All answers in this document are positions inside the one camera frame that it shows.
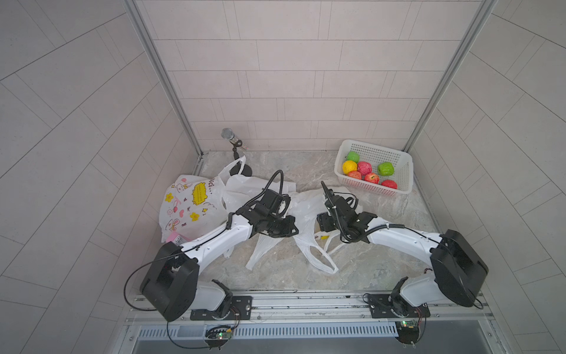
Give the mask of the yellow apple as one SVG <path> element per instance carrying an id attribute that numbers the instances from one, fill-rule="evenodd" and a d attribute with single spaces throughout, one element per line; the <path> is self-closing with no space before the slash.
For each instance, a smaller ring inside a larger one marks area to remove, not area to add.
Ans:
<path id="1" fill-rule="evenodd" d="M 358 163 L 352 160 L 346 160 L 342 165 L 342 172 L 344 175 L 348 175 L 351 172 L 358 170 Z"/>

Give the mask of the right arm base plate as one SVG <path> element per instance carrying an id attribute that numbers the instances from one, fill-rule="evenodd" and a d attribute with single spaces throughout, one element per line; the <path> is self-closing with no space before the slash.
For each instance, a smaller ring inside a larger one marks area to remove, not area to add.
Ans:
<path id="1" fill-rule="evenodd" d="M 362 296 L 368 305 L 373 319 L 424 319 L 430 317 L 430 310 L 426 305 L 414 307 L 401 297 L 402 285 L 408 280 L 403 277 L 389 294 L 369 294 Z"/>

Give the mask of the white translucent plastic bag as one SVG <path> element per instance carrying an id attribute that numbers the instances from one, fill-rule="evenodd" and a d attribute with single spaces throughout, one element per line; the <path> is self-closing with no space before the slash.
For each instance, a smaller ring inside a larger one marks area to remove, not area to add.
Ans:
<path id="1" fill-rule="evenodd" d="M 258 195 L 267 183 L 268 180 L 257 177 L 247 177 L 244 175 L 229 177 L 223 192 L 223 202 L 227 212 L 236 212 L 249 199 Z M 255 250 L 250 256 L 246 268 L 251 271 L 261 257 L 280 241 L 281 239 L 278 238 L 258 234 Z"/>

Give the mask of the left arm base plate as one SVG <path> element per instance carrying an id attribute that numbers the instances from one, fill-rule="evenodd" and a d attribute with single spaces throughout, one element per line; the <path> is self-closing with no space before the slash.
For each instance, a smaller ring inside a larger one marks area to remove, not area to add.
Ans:
<path id="1" fill-rule="evenodd" d="M 191 310 L 191 321 L 235 321 L 250 320 L 252 296 L 232 296 L 213 310 Z"/>

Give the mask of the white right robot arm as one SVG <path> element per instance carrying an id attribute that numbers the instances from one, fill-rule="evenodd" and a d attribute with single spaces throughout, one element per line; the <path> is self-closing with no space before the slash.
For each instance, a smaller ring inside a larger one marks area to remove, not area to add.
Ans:
<path id="1" fill-rule="evenodd" d="M 448 299 L 462 307 L 480 308 L 478 294 L 489 268 L 459 232 L 421 232 L 373 213 L 357 213 L 340 193 L 325 196 L 324 203 L 327 212 L 322 215 L 322 229 L 339 231 L 341 242 L 386 246 L 427 265 L 420 276 L 404 277 L 397 283 L 390 294 L 392 305 L 416 308 Z"/>

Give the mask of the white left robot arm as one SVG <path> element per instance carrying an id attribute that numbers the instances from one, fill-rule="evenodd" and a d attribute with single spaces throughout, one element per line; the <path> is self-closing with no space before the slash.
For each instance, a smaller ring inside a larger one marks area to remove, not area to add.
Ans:
<path id="1" fill-rule="evenodd" d="M 232 291 L 218 280 L 199 280 L 200 273 L 219 256 L 256 234 L 272 238 L 299 234 L 292 215 L 257 212 L 243 207 L 228 215 L 225 227 L 177 245 L 168 242 L 159 249 L 142 281 L 142 295 L 168 322 L 187 311 L 208 311 L 218 319 L 231 311 Z"/>

